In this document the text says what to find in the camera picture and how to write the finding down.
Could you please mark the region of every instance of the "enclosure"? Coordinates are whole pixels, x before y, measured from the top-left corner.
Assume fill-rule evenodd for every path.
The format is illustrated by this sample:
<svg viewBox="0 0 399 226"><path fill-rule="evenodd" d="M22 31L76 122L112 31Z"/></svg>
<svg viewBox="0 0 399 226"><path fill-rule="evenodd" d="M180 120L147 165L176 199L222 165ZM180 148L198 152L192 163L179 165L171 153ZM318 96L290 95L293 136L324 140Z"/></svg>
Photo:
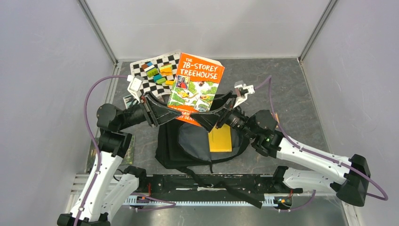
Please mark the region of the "enclosure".
<svg viewBox="0 0 399 226"><path fill-rule="evenodd" d="M55 225L69 211L74 179L88 159L83 103L89 88L102 77L131 74L131 62L177 49L222 63L218 93L236 81L256 85L272 75L275 108L289 135L337 155L365 156L372 179L390 199L368 197L358 208L320 194L308 208L288 214L248 207L122 208L113 226L397 221L397 1L6 0L0 6L1 225ZM113 79L94 90L88 104L94 132L97 108L105 102L123 108L128 84ZM264 88L243 110L253 114L269 104ZM149 174L179 173L154 159L156 128L142 123L126 131L135 135L133 165ZM301 167L249 147L214 171L272 174L281 164ZM205 166L194 169L209 173ZM371 184L368 190L378 194Z"/></svg>

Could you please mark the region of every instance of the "green toy block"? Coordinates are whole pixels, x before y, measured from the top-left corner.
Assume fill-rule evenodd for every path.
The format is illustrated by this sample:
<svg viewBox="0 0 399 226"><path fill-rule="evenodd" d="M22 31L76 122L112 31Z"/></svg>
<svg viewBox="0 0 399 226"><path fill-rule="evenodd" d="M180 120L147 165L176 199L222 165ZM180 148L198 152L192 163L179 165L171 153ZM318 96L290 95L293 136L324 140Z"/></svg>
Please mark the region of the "green toy block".
<svg viewBox="0 0 399 226"><path fill-rule="evenodd" d="M161 78L162 78L162 75L157 74L157 75L154 75L154 77L152 79L154 79L154 82L157 82Z"/></svg>
<svg viewBox="0 0 399 226"><path fill-rule="evenodd" d="M158 74L158 69L157 68L152 68L151 70L147 71L148 77L152 77L154 75Z"/></svg>
<svg viewBox="0 0 399 226"><path fill-rule="evenodd" d="M162 83L164 83L164 82L166 82L166 79L165 78L162 78L162 79L158 79L157 80L157 84L162 84Z"/></svg>

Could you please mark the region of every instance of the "black and white checkered board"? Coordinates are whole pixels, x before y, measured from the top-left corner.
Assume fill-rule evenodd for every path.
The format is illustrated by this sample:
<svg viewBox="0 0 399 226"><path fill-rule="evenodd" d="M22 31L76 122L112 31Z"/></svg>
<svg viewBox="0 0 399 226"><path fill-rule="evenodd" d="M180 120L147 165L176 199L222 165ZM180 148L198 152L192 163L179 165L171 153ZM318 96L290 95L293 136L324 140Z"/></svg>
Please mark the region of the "black and white checkered board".
<svg viewBox="0 0 399 226"><path fill-rule="evenodd" d="M163 65L172 64L172 75L166 76L166 80L174 80L177 72L177 64L179 63L180 59L180 53L175 53L173 55L165 56L163 58L159 59L154 59L151 61L142 61L137 64L131 64L130 69L132 72L132 75L136 76L139 75L144 78L143 81L143 88L141 89L142 93L146 93L148 91L152 92L156 97L163 96L165 94L170 94L170 86L163 86L163 85L158 85L154 79L148 78L147 74L144 72L144 70L141 68L141 65L146 64L148 62L151 62L156 68L160 68Z"/></svg>

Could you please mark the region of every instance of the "chessboard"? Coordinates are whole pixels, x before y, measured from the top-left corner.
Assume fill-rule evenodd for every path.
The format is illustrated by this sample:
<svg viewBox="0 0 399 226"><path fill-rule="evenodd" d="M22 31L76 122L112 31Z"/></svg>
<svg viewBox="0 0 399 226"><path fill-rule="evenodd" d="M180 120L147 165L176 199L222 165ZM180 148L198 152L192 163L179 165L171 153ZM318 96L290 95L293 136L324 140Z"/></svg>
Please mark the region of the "chessboard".
<svg viewBox="0 0 399 226"><path fill-rule="evenodd" d="M157 84L153 77L149 78L147 74L144 72L144 69L141 68L143 64L151 62L157 69L166 64L172 64L172 75L165 76L166 80L175 80L177 65L179 64L181 51L175 51L163 54L161 56L157 56L150 59L136 61L130 64L130 71L133 76L141 76L144 78L143 85L141 88L141 92L144 94L146 92L152 92L156 97L161 97L166 94L170 94L171 86L167 86L165 84Z"/></svg>

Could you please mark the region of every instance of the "orange book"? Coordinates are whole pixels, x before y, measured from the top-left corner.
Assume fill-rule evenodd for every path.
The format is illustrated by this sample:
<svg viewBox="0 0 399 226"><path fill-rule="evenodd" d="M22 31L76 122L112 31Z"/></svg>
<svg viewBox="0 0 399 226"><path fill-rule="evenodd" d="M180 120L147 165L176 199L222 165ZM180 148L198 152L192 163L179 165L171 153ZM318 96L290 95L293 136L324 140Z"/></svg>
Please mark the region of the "orange book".
<svg viewBox="0 0 399 226"><path fill-rule="evenodd" d="M168 107L182 112L177 119L200 126L190 114L209 111L223 72L219 61L186 53L180 55L168 101Z"/></svg>

